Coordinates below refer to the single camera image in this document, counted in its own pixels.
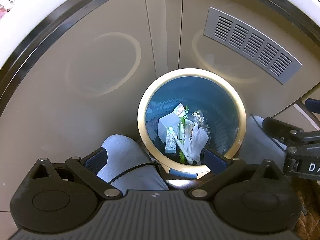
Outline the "white paper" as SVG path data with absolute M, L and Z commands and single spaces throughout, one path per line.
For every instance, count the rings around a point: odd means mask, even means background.
M 186 122 L 185 125 L 183 147 L 186 150 L 186 154 L 184 156 L 189 164 L 198 163 L 201 151 L 207 144 L 209 136 L 197 123 Z

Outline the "light blue floral box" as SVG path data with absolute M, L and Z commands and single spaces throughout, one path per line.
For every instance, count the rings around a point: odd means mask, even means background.
M 165 153 L 175 154 L 177 151 L 176 134 L 172 127 L 167 129 L 166 141 L 165 141 Z

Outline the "translucent plastic box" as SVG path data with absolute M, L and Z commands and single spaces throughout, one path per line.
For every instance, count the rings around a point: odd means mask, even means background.
M 157 134 L 161 140 L 161 142 L 166 141 L 167 137 L 167 130 L 169 127 L 172 127 L 174 133 L 177 135 L 179 132 L 179 124 L 181 120 L 180 118 L 174 113 L 171 112 L 158 120 L 158 131 Z

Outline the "white toothbrush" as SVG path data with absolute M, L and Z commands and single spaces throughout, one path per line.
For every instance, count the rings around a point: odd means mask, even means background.
M 173 138 L 176 141 L 176 144 L 178 145 L 178 147 L 180 148 L 180 150 L 182 151 L 183 155 L 185 156 L 187 162 L 191 165 L 193 164 L 193 159 L 191 159 L 191 157 L 189 156 L 187 150 L 184 148 L 183 144 L 178 140 L 178 138 L 176 137 L 176 134 L 174 133 L 174 130 L 172 127 L 169 127 L 168 132 L 173 136 Z

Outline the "clear plastic bag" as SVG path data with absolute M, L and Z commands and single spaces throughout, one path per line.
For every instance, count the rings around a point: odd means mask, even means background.
M 193 122 L 197 123 L 199 127 L 203 128 L 205 130 L 209 129 L 209 126 L 208 126 L 201 110 L 193 111 L 191 116 L 193 118 Z

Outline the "blue trash bin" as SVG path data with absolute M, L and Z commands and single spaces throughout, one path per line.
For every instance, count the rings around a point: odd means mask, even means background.
M 161 142 L 158 120 L 174 112 L 181 103 L 188 107 L 186 122 L 193 122 L 191 114 L 201 110 L 209 126 L 205 130 L 209 140 L 200 154 L 200 161 L 182 164 L 179 151 L 165 153 L 165 142 Z M 222 77 L 196 68 L 178 69 L 155 80 L 144 92 L 138 107 L 138 130 L 148 152 L 170 175 L 199 179 L 209 173 L 204 164 L 204 151 L 232 159 L 242 145 L 246 133 L 246 112 L 236 90 Z

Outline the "light blue slipper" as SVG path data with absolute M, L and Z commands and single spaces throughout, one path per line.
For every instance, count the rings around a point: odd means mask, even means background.
M 167 191 L 164 180 L 140 145 L 129 137 L 115 134 L 102 144 L 107 151 L 107 164 L 97 176 L 119 189 Z
M 248 164 L 261 164 L 264 159 L 271 159 L 282 169 L 286 146 L 263 132 L 263 120 L 262 117 L 252 114 L 248 117 L 246 134 L 238 157 Z

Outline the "cabinet vent grille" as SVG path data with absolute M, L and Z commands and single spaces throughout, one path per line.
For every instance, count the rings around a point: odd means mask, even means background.
M 285 84 L 303 66 L 274 40 L 249 24 L 209 7 L 204 36 L 223 44 Z

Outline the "plastic bag with meat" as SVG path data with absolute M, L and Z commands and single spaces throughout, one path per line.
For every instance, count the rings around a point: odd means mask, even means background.
M 0 4 L 0 19 L 3 18 L 12 8 L 11 3 Z

